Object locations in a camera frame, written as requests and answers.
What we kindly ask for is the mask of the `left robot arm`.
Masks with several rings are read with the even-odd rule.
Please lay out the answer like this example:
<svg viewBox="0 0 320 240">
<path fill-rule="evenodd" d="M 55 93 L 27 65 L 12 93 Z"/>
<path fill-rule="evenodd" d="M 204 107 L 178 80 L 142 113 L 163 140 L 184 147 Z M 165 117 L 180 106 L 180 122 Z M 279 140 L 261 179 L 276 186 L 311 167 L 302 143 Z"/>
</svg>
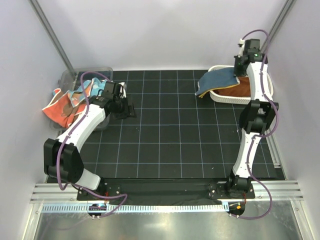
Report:
<svg viewBox="0 0 320 240">
<path fill-rule="evenodd" d="M 97 95 L 84 95 L 85 107 L 80 116 L 56 139 L 43 145 L 44 173 L 55 178 L 63 191 L 71 184 L 86 191 L 94 200 L 108 199 L 105 179 L 84 166 L 80 151 L 91 133 L 109 115 L 116 119 L 135 118 L 131 96 L 125 82 L 104 81 Z"/>
</svg>

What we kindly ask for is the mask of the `yellow and blue towel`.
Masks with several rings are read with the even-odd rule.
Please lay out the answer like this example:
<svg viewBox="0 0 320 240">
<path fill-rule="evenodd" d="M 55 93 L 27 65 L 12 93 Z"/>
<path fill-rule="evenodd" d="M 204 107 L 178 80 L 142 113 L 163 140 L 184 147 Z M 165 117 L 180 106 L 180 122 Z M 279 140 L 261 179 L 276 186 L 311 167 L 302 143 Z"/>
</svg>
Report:
<svg viewBox="0 0 320 240">
<path fill-rule="evenodd" d="M 203 98 L 205 94 L 214 90 L 232 88 L 240 84 L 240 81 L 234 76 L 233 67 L 224 67 L 213 69 L 206 72 L 197 82 L 198 90 L 195 95 Z"/>
</svg>

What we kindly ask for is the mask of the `brown towel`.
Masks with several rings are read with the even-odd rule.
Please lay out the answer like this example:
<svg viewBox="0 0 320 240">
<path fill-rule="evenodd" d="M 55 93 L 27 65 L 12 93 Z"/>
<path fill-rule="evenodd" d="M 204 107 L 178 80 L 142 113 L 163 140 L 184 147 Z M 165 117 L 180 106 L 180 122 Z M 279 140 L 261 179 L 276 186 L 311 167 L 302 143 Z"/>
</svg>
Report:
<svg viewBox="0 0 320 240">
<path fill-rule="evenodd" d="M 250 88 L 249 78 L 239 77 L 238 79 L 239 79 L 238 85 L 214 90 L 214 92 L 220 96 L 227 96 L 227 97 L 250 97 L 251 88 Z"/>
</svg>

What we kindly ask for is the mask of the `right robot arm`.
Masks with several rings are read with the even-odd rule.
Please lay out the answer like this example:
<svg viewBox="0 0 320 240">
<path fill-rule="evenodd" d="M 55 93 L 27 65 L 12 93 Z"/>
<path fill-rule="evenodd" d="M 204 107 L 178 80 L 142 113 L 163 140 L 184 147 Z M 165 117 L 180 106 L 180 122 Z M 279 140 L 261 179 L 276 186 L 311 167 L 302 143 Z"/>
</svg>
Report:
<svg viewBox="0 0 320 240">
<path fill-rule="evenodd" d="M 279 109 L 279 104 L 273 102 L 270 93 L 267 55 L 260 51 L 260 41 L 240 39 L 238 45 L 240 51 L 234 57 L 234 75 L 248 77 L 250 101 L 240 114 L 240 148 L 224 187 L 230 198 L 241 197 L 250 191 L 252 167 L 258 145 Z"/>
</svg>

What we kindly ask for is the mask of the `light blue dotted towel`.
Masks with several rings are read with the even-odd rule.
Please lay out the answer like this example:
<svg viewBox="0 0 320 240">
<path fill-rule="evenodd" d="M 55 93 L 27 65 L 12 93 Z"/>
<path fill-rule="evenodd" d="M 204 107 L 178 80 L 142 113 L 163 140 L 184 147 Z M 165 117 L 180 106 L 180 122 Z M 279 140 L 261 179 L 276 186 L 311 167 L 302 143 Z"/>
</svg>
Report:
<svg viewBox="0 0 320 240">
<path fill-rule="evenodd" d="M 91 80 L 85 80 L 83 82 L 84 91 L 80 85 L 76 90 L 67 92 L 67 96 L 71 102 L 71 105 L 75 108 L 80 103 L 85 101 L 85 94 L 88 99 L 93 96 L 100 96 L 107 82 L 111 81 L 108 79 L 99 80 L 97 77 L 94 77 Z"/>
</svg>

